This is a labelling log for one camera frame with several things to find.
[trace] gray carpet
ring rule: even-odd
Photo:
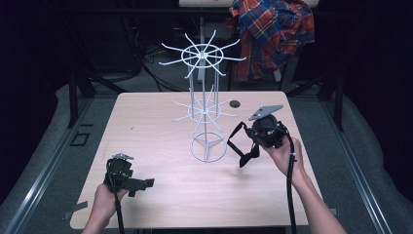
[[[175,64],[167,67],[157,64],[157,61],[174,59],[174,55],[160,54],[153,59],[153,63],[146,64],[154,74],[175,86],[187,89],[187,80],[182,78],[187,73],[185,66]],[[221,80],[220,90],[226,90],[226,82],[226,78]],[[116,84],[132,92],[158,92],[153,78],[145,71],[141,71],[137,77]],[[37,176],[42,173],[45,165],[55,157],[56,153],[61,155],[61,160],[57,161],[56,170],[52,174],[52,179],[47,182],[47,188],[44,193],[42,192],[41,199],[32,204],[33,212],[26,214],[26,219],[20,223],[20,230],[23,233],[80,233],[70,227],[70,213],[76,205],[116,99],[116,94],[106,87],[100,84],[94,86],[97,90],[94,99],[84,99],[79,96],[85,111],[72,131],[66,129],[69,123],[68,88],[63,87],[56,93],[59,97],[56,115],[19,182],[0,209],[1,233],[14,230],[7,228],[10,228],[10,224],[16,220],[16,214],[19,214],[21,204],[36,182]],[[233,84],[233,90],[260,89],[262,86],[269,85],[253,84],[246,87]],[[285,90],[293,87],[293,84],[284,86]],[[349,233],[378,233],[346,160],[347,153],[343,148],[342,139],[339,138],[341,135],[348,141],[393,233],[409,233],[413,230],[411,222],[413,205],[395,190],[383,170],[380,146],[365,120],[352,102],[345,98],[343,109],[345,132],[338,135],[331,124],[328,112],[330,104],[318,102],[314,96],[317,89],[314,87],[303,96],[292,97],[289,101],[324,201],[331,209],[338,211],[337,217]],[[81,137],[77,138],[79,142],[72,142],[76,134],[89,136],[85,145],[70,145],[70,143],[83,143]],[[309,233],[308,227],[299,227],[298,230],[299,233]],[[105,233],[119,233],[119,231],[113,229],[106,230]]]

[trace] spinning display rack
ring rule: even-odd
[[[182,105],[188,108],[188,115],[175,119],[174,121],[180,121],[183,119],[190,118],[195,121],[196,127],[193,133],[193,140],[191,143],[191,153],[195,158],[202,162],[215,162],[221,159],[227,150],[227,144],[224,137],[216,132],[209,131],[207,129],[207,124],[212,123],[215,128],[222,132],[219,126],[216,124],[216,120],[220,115],[235,116],[231,114],[222,113],[220,105],[230,101],[230,99],[223,102],[219,102],[219,77],[225,76],[219,71],[219,63],[222,60],[244,60],[244,58],[227,58],[224,56],[223,50],[239,43],[237,42],[227,45],[225,47],[219,48],[217,46],[211,45],[211,41],[215,36],[213,32],[208,43],[195,44],[186,34],[186,39],[191,43],[191,46],[185,49],[178,49],[174,47],[166,46],[162,44],[165,48],[170,50],[175,50],[181,52],[181,59],[170,61],[170,62],[160,62],[160,65],[170,65],[178,62],[184,62],[188,66],[188,75],[185,79],[189,79],[189,91],[190,91],[190,104],[183,104],[174,101],[175,104]],[[202,98],[195,97],[194,91],[194,79],[193,72],[195,69],[199,69],[198,80],[202,82]],[[205,69],[213,68],[215,70],[214,83],[206,94],[206,83],[205,83]],[[204,129],[199,131],[199,127],[204,125]],[[221,146],[221,150],[216,151],[215,148]]]

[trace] clothing pile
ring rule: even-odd
[[[236,66],[236,81],[271,74],[299,46],[315,41],[313,13],[301,0],[235,0],[230,11],[239,24],[241,58],[245,58]]]

